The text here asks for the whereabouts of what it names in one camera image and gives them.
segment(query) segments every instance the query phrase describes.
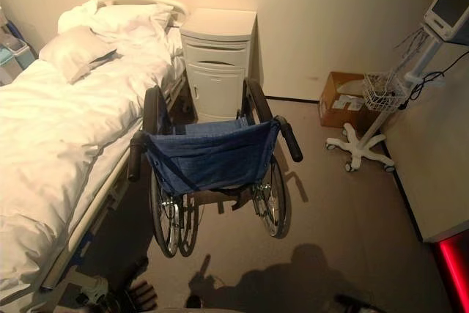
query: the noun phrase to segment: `wheelchair wheel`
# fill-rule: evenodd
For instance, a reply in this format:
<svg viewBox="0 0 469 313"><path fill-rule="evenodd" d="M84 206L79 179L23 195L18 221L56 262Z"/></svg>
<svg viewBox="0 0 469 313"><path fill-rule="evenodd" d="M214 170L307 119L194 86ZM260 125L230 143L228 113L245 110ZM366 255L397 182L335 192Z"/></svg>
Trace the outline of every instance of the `wheelchair wheel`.
<svg viewBox="0 0 469 313"><path fill-rule="evenodd" d="M273 155L262 183L254 186L253 203L269 235L280 238L285 225L285 187L280 166Z"/></svg>
<svg viewBox="0 0 469 313"><path fill-rule="evenodd" d="M179 203L161 188L154 172L150 178L149 204L156 242L164 255L172 258L180 240L182 214Z"/></svg>
<svg viewBox="0 0 469 313"><path fill-rule="evenodd" d="M179 241L179 252L189 257L196 246L197 230L199 229L199 205L193 194L184 194L181 201L182 227Z"/></svg>

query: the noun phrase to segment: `wheeled stand base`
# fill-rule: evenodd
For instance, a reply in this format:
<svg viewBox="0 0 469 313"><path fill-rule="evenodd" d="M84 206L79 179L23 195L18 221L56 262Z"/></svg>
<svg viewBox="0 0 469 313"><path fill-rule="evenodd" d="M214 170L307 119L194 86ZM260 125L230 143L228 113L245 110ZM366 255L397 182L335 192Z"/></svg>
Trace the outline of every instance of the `wheeled stand base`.
<svg viewBox="0 0 469 313"><path fill-rule="evenodd" d="M370 150L374 145L384 141L386 138L385 135L373 136L367 141L367 143L361 144L361 141L357 138L355 129L348 122L344 124L344 130L342 133L347 137L348 142L342 141L341 139L329 138L326 139L325 146L328 150L339 147L342 150L352 153L352 160L345 163L345 170L347 172L358 170L361 165L362 157L372 161L380 161L384 164L384 170L387 172L394 171L394 162L392 159Z"/></svg>

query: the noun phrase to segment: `gray floor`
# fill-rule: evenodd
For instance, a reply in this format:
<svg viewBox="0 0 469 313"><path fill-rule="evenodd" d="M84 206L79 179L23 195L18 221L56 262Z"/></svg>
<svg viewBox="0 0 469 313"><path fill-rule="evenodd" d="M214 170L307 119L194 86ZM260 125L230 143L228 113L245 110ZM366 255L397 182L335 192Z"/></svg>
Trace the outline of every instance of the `gray floor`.
<svg viewBox="0 0 469 313"><path fill-rule="evenodd" d="M285 238L267 235L251 203L233 212L232 202L221 209L202 197L208 204L199 208L192 255L167 259L151 238L146 185L135 185L121 207L126 213L107 221L90 249L88 272L116 278L120 259L130 263L148 248L141 278L155 287L159 307L183 306L192 290L207 307L245 312L343 312L333 302L337 293L387 312L450 312L432 254L418 242L392 175L369 161L346 173L348 155L324 148L341 131L320 126L316 105L269 104L292 124L305 157L293 163L279 139L291 213Z"/></svg>

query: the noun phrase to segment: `cardboard box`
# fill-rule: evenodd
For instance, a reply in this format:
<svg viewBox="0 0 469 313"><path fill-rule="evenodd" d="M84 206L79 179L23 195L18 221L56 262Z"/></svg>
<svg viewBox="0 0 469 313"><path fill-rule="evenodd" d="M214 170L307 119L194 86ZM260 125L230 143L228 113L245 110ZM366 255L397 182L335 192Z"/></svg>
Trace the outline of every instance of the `cardboard box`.
<svg viewBox="0 0 469 313"><path fill-rule="evenodd" d="M363 75L331 72L322 91L319 111L321 126L342 128L349 122L356 130L366 131L379 115L365 106L361 93Z"/></svg>

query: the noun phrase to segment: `cabinet drawer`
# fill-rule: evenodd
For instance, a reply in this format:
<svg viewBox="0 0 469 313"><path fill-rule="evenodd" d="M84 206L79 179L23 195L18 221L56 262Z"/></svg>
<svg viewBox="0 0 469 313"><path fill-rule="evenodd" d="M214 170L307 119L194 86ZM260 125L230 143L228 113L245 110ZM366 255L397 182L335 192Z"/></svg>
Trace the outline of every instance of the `cabinet drawer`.
<svg viewBox="0 0 469 313"><path fill-rule="evenodd" d="M185 58L188 62L202 62L247 67L248 43L217 43L185 38Z"/></svg>
<svg viewBox="0 0 469 313"><path fill-rule="evenodd" d="M215 69L189 64L189 86L198 114L236 116L243 95L244 69Z"/></svg>

